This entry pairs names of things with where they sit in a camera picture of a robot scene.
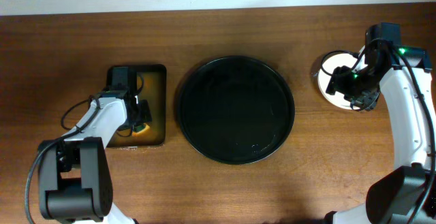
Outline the cream white plate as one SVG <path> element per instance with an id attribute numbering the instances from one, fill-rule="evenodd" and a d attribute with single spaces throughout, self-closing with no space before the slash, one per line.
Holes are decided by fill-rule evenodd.
<path id="1" fill-rule="evenodd" d="M 360 90 L 360 72 L 364 63 L 364 48 L 358 52 L 333 50 L 322 57 L 317 76 L 321 94 L 332 105 L 357 112 L 370 111 L 377 105 L 379 87 Z"/>

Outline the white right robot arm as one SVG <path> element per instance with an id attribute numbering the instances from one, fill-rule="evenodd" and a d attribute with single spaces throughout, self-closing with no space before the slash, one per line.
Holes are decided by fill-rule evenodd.
<path id="1" fill-rule="evenodd" d="M 394 170 L 363 204 L 329 212 L 325 223 L 435 222 L 435 109 L 425 50 L 387 41 L 322 57 L 318 85 L 337 107 L 372 110 L 384 97 L 394 141 Z"/>

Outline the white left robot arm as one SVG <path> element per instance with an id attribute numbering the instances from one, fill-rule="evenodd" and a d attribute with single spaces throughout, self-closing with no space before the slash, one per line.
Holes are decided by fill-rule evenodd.
<path id="1" fill-rule="evenodd" d="M 60 223 L 135 223 L 113 202 L 105 148 L 121 129 L 150 119 L 140 90 L 106 89 L 85 99 L 86 114 L 61 137 L 43 141 L 38 171 L 41 215 Z"/>

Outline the orange green scrub sponge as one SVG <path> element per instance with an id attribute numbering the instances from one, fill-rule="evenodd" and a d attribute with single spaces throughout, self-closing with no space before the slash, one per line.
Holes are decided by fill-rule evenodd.
<path id="1" fill-rule="evenodd" d="M 141 125 L 133 126 L 131 135 L 133 137 L 144 136 L 149 129 L 149 125 L 147 125 L 146 123 L 142 123 Z"/>

